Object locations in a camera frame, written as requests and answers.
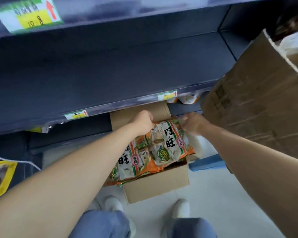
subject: white cord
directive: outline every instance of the white cord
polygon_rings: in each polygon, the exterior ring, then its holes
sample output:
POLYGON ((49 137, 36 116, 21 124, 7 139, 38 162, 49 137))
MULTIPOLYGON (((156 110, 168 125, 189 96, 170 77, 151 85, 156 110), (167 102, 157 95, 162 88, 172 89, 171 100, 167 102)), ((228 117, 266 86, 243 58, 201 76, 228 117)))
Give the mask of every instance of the white cord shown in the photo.
POLYGON ((37 167, 34 163, 32 163, 31 161, 23 161, 23 160, 8 160, 8 159, 4 159, 0 157, 0 160, 5 160, 5 161, 11 161, 11 162, 17 162, 17 163, 27 163, 30 164, 32 166, 34 166, 35 168, 37 168, 38 170, 41 170, 39 167, 37 167))

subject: large brown cardboard box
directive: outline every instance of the large brown cardboard box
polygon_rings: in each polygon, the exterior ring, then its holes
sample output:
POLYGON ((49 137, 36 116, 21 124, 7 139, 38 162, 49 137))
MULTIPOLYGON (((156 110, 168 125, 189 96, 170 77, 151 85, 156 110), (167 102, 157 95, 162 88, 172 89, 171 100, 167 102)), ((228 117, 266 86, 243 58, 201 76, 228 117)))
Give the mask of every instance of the large brown cardboard box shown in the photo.
MULTIPOLYGON (((145 104, 110 113, 112 130, 115 131, 127 124, 131 118, 142 110, 148 110, 153 115, 153 121, 171 118, 166 101, 145 104)), ((137 180, 123 184, 126 199, 129 204, 146 200, 163 193, 189 185, 188 166, 186 160, 174 163, 163 172, 140 177, 137 180)))
POLYGON ((298 54, 287 58, 263 30, 201 107, 211 123, 298 158, 298 54))

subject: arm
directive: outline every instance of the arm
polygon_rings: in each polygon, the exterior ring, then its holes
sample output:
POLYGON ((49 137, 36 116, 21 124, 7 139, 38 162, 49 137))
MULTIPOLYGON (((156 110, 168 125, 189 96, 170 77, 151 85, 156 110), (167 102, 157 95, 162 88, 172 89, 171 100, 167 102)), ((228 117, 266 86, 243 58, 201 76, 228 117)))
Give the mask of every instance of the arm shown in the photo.
POLYGON ((280 231, 298 237, 298 159, 214 126, 199 114, 184 120, 183 129, 210 141, 280 231))
POLYGON ((0 237, 68 237, 127 145, 153 128, 152 115, 73 152, 0 197, 0 237))

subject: person's left hand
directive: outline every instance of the person's left hand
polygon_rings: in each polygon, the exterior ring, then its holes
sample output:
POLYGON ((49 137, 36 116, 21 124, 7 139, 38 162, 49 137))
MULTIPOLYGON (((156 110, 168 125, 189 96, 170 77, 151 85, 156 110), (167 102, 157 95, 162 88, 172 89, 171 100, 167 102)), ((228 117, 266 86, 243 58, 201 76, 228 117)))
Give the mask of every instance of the person's left hand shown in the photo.
POLYGON ((154 127, 154 123, 152 123, 153 116, 152 113, 143 110, 139 112, 131 121, 136 129, 137 136, 145 135, 146 133, 150 132, 150 130, 154 127))

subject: blue jeans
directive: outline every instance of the blue jeans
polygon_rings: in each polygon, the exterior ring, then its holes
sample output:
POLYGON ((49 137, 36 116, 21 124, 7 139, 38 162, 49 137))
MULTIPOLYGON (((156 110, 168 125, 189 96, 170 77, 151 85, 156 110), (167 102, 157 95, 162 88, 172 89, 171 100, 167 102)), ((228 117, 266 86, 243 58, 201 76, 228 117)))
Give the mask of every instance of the blue jeans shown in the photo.
MULTIPOLYGON (((217 238, 202 218, 177 218, 167 230, 168 238, 217 238)), ((77 222, 69 238, 129 238, 129 220, 121 211, 89 210, 77 222)))

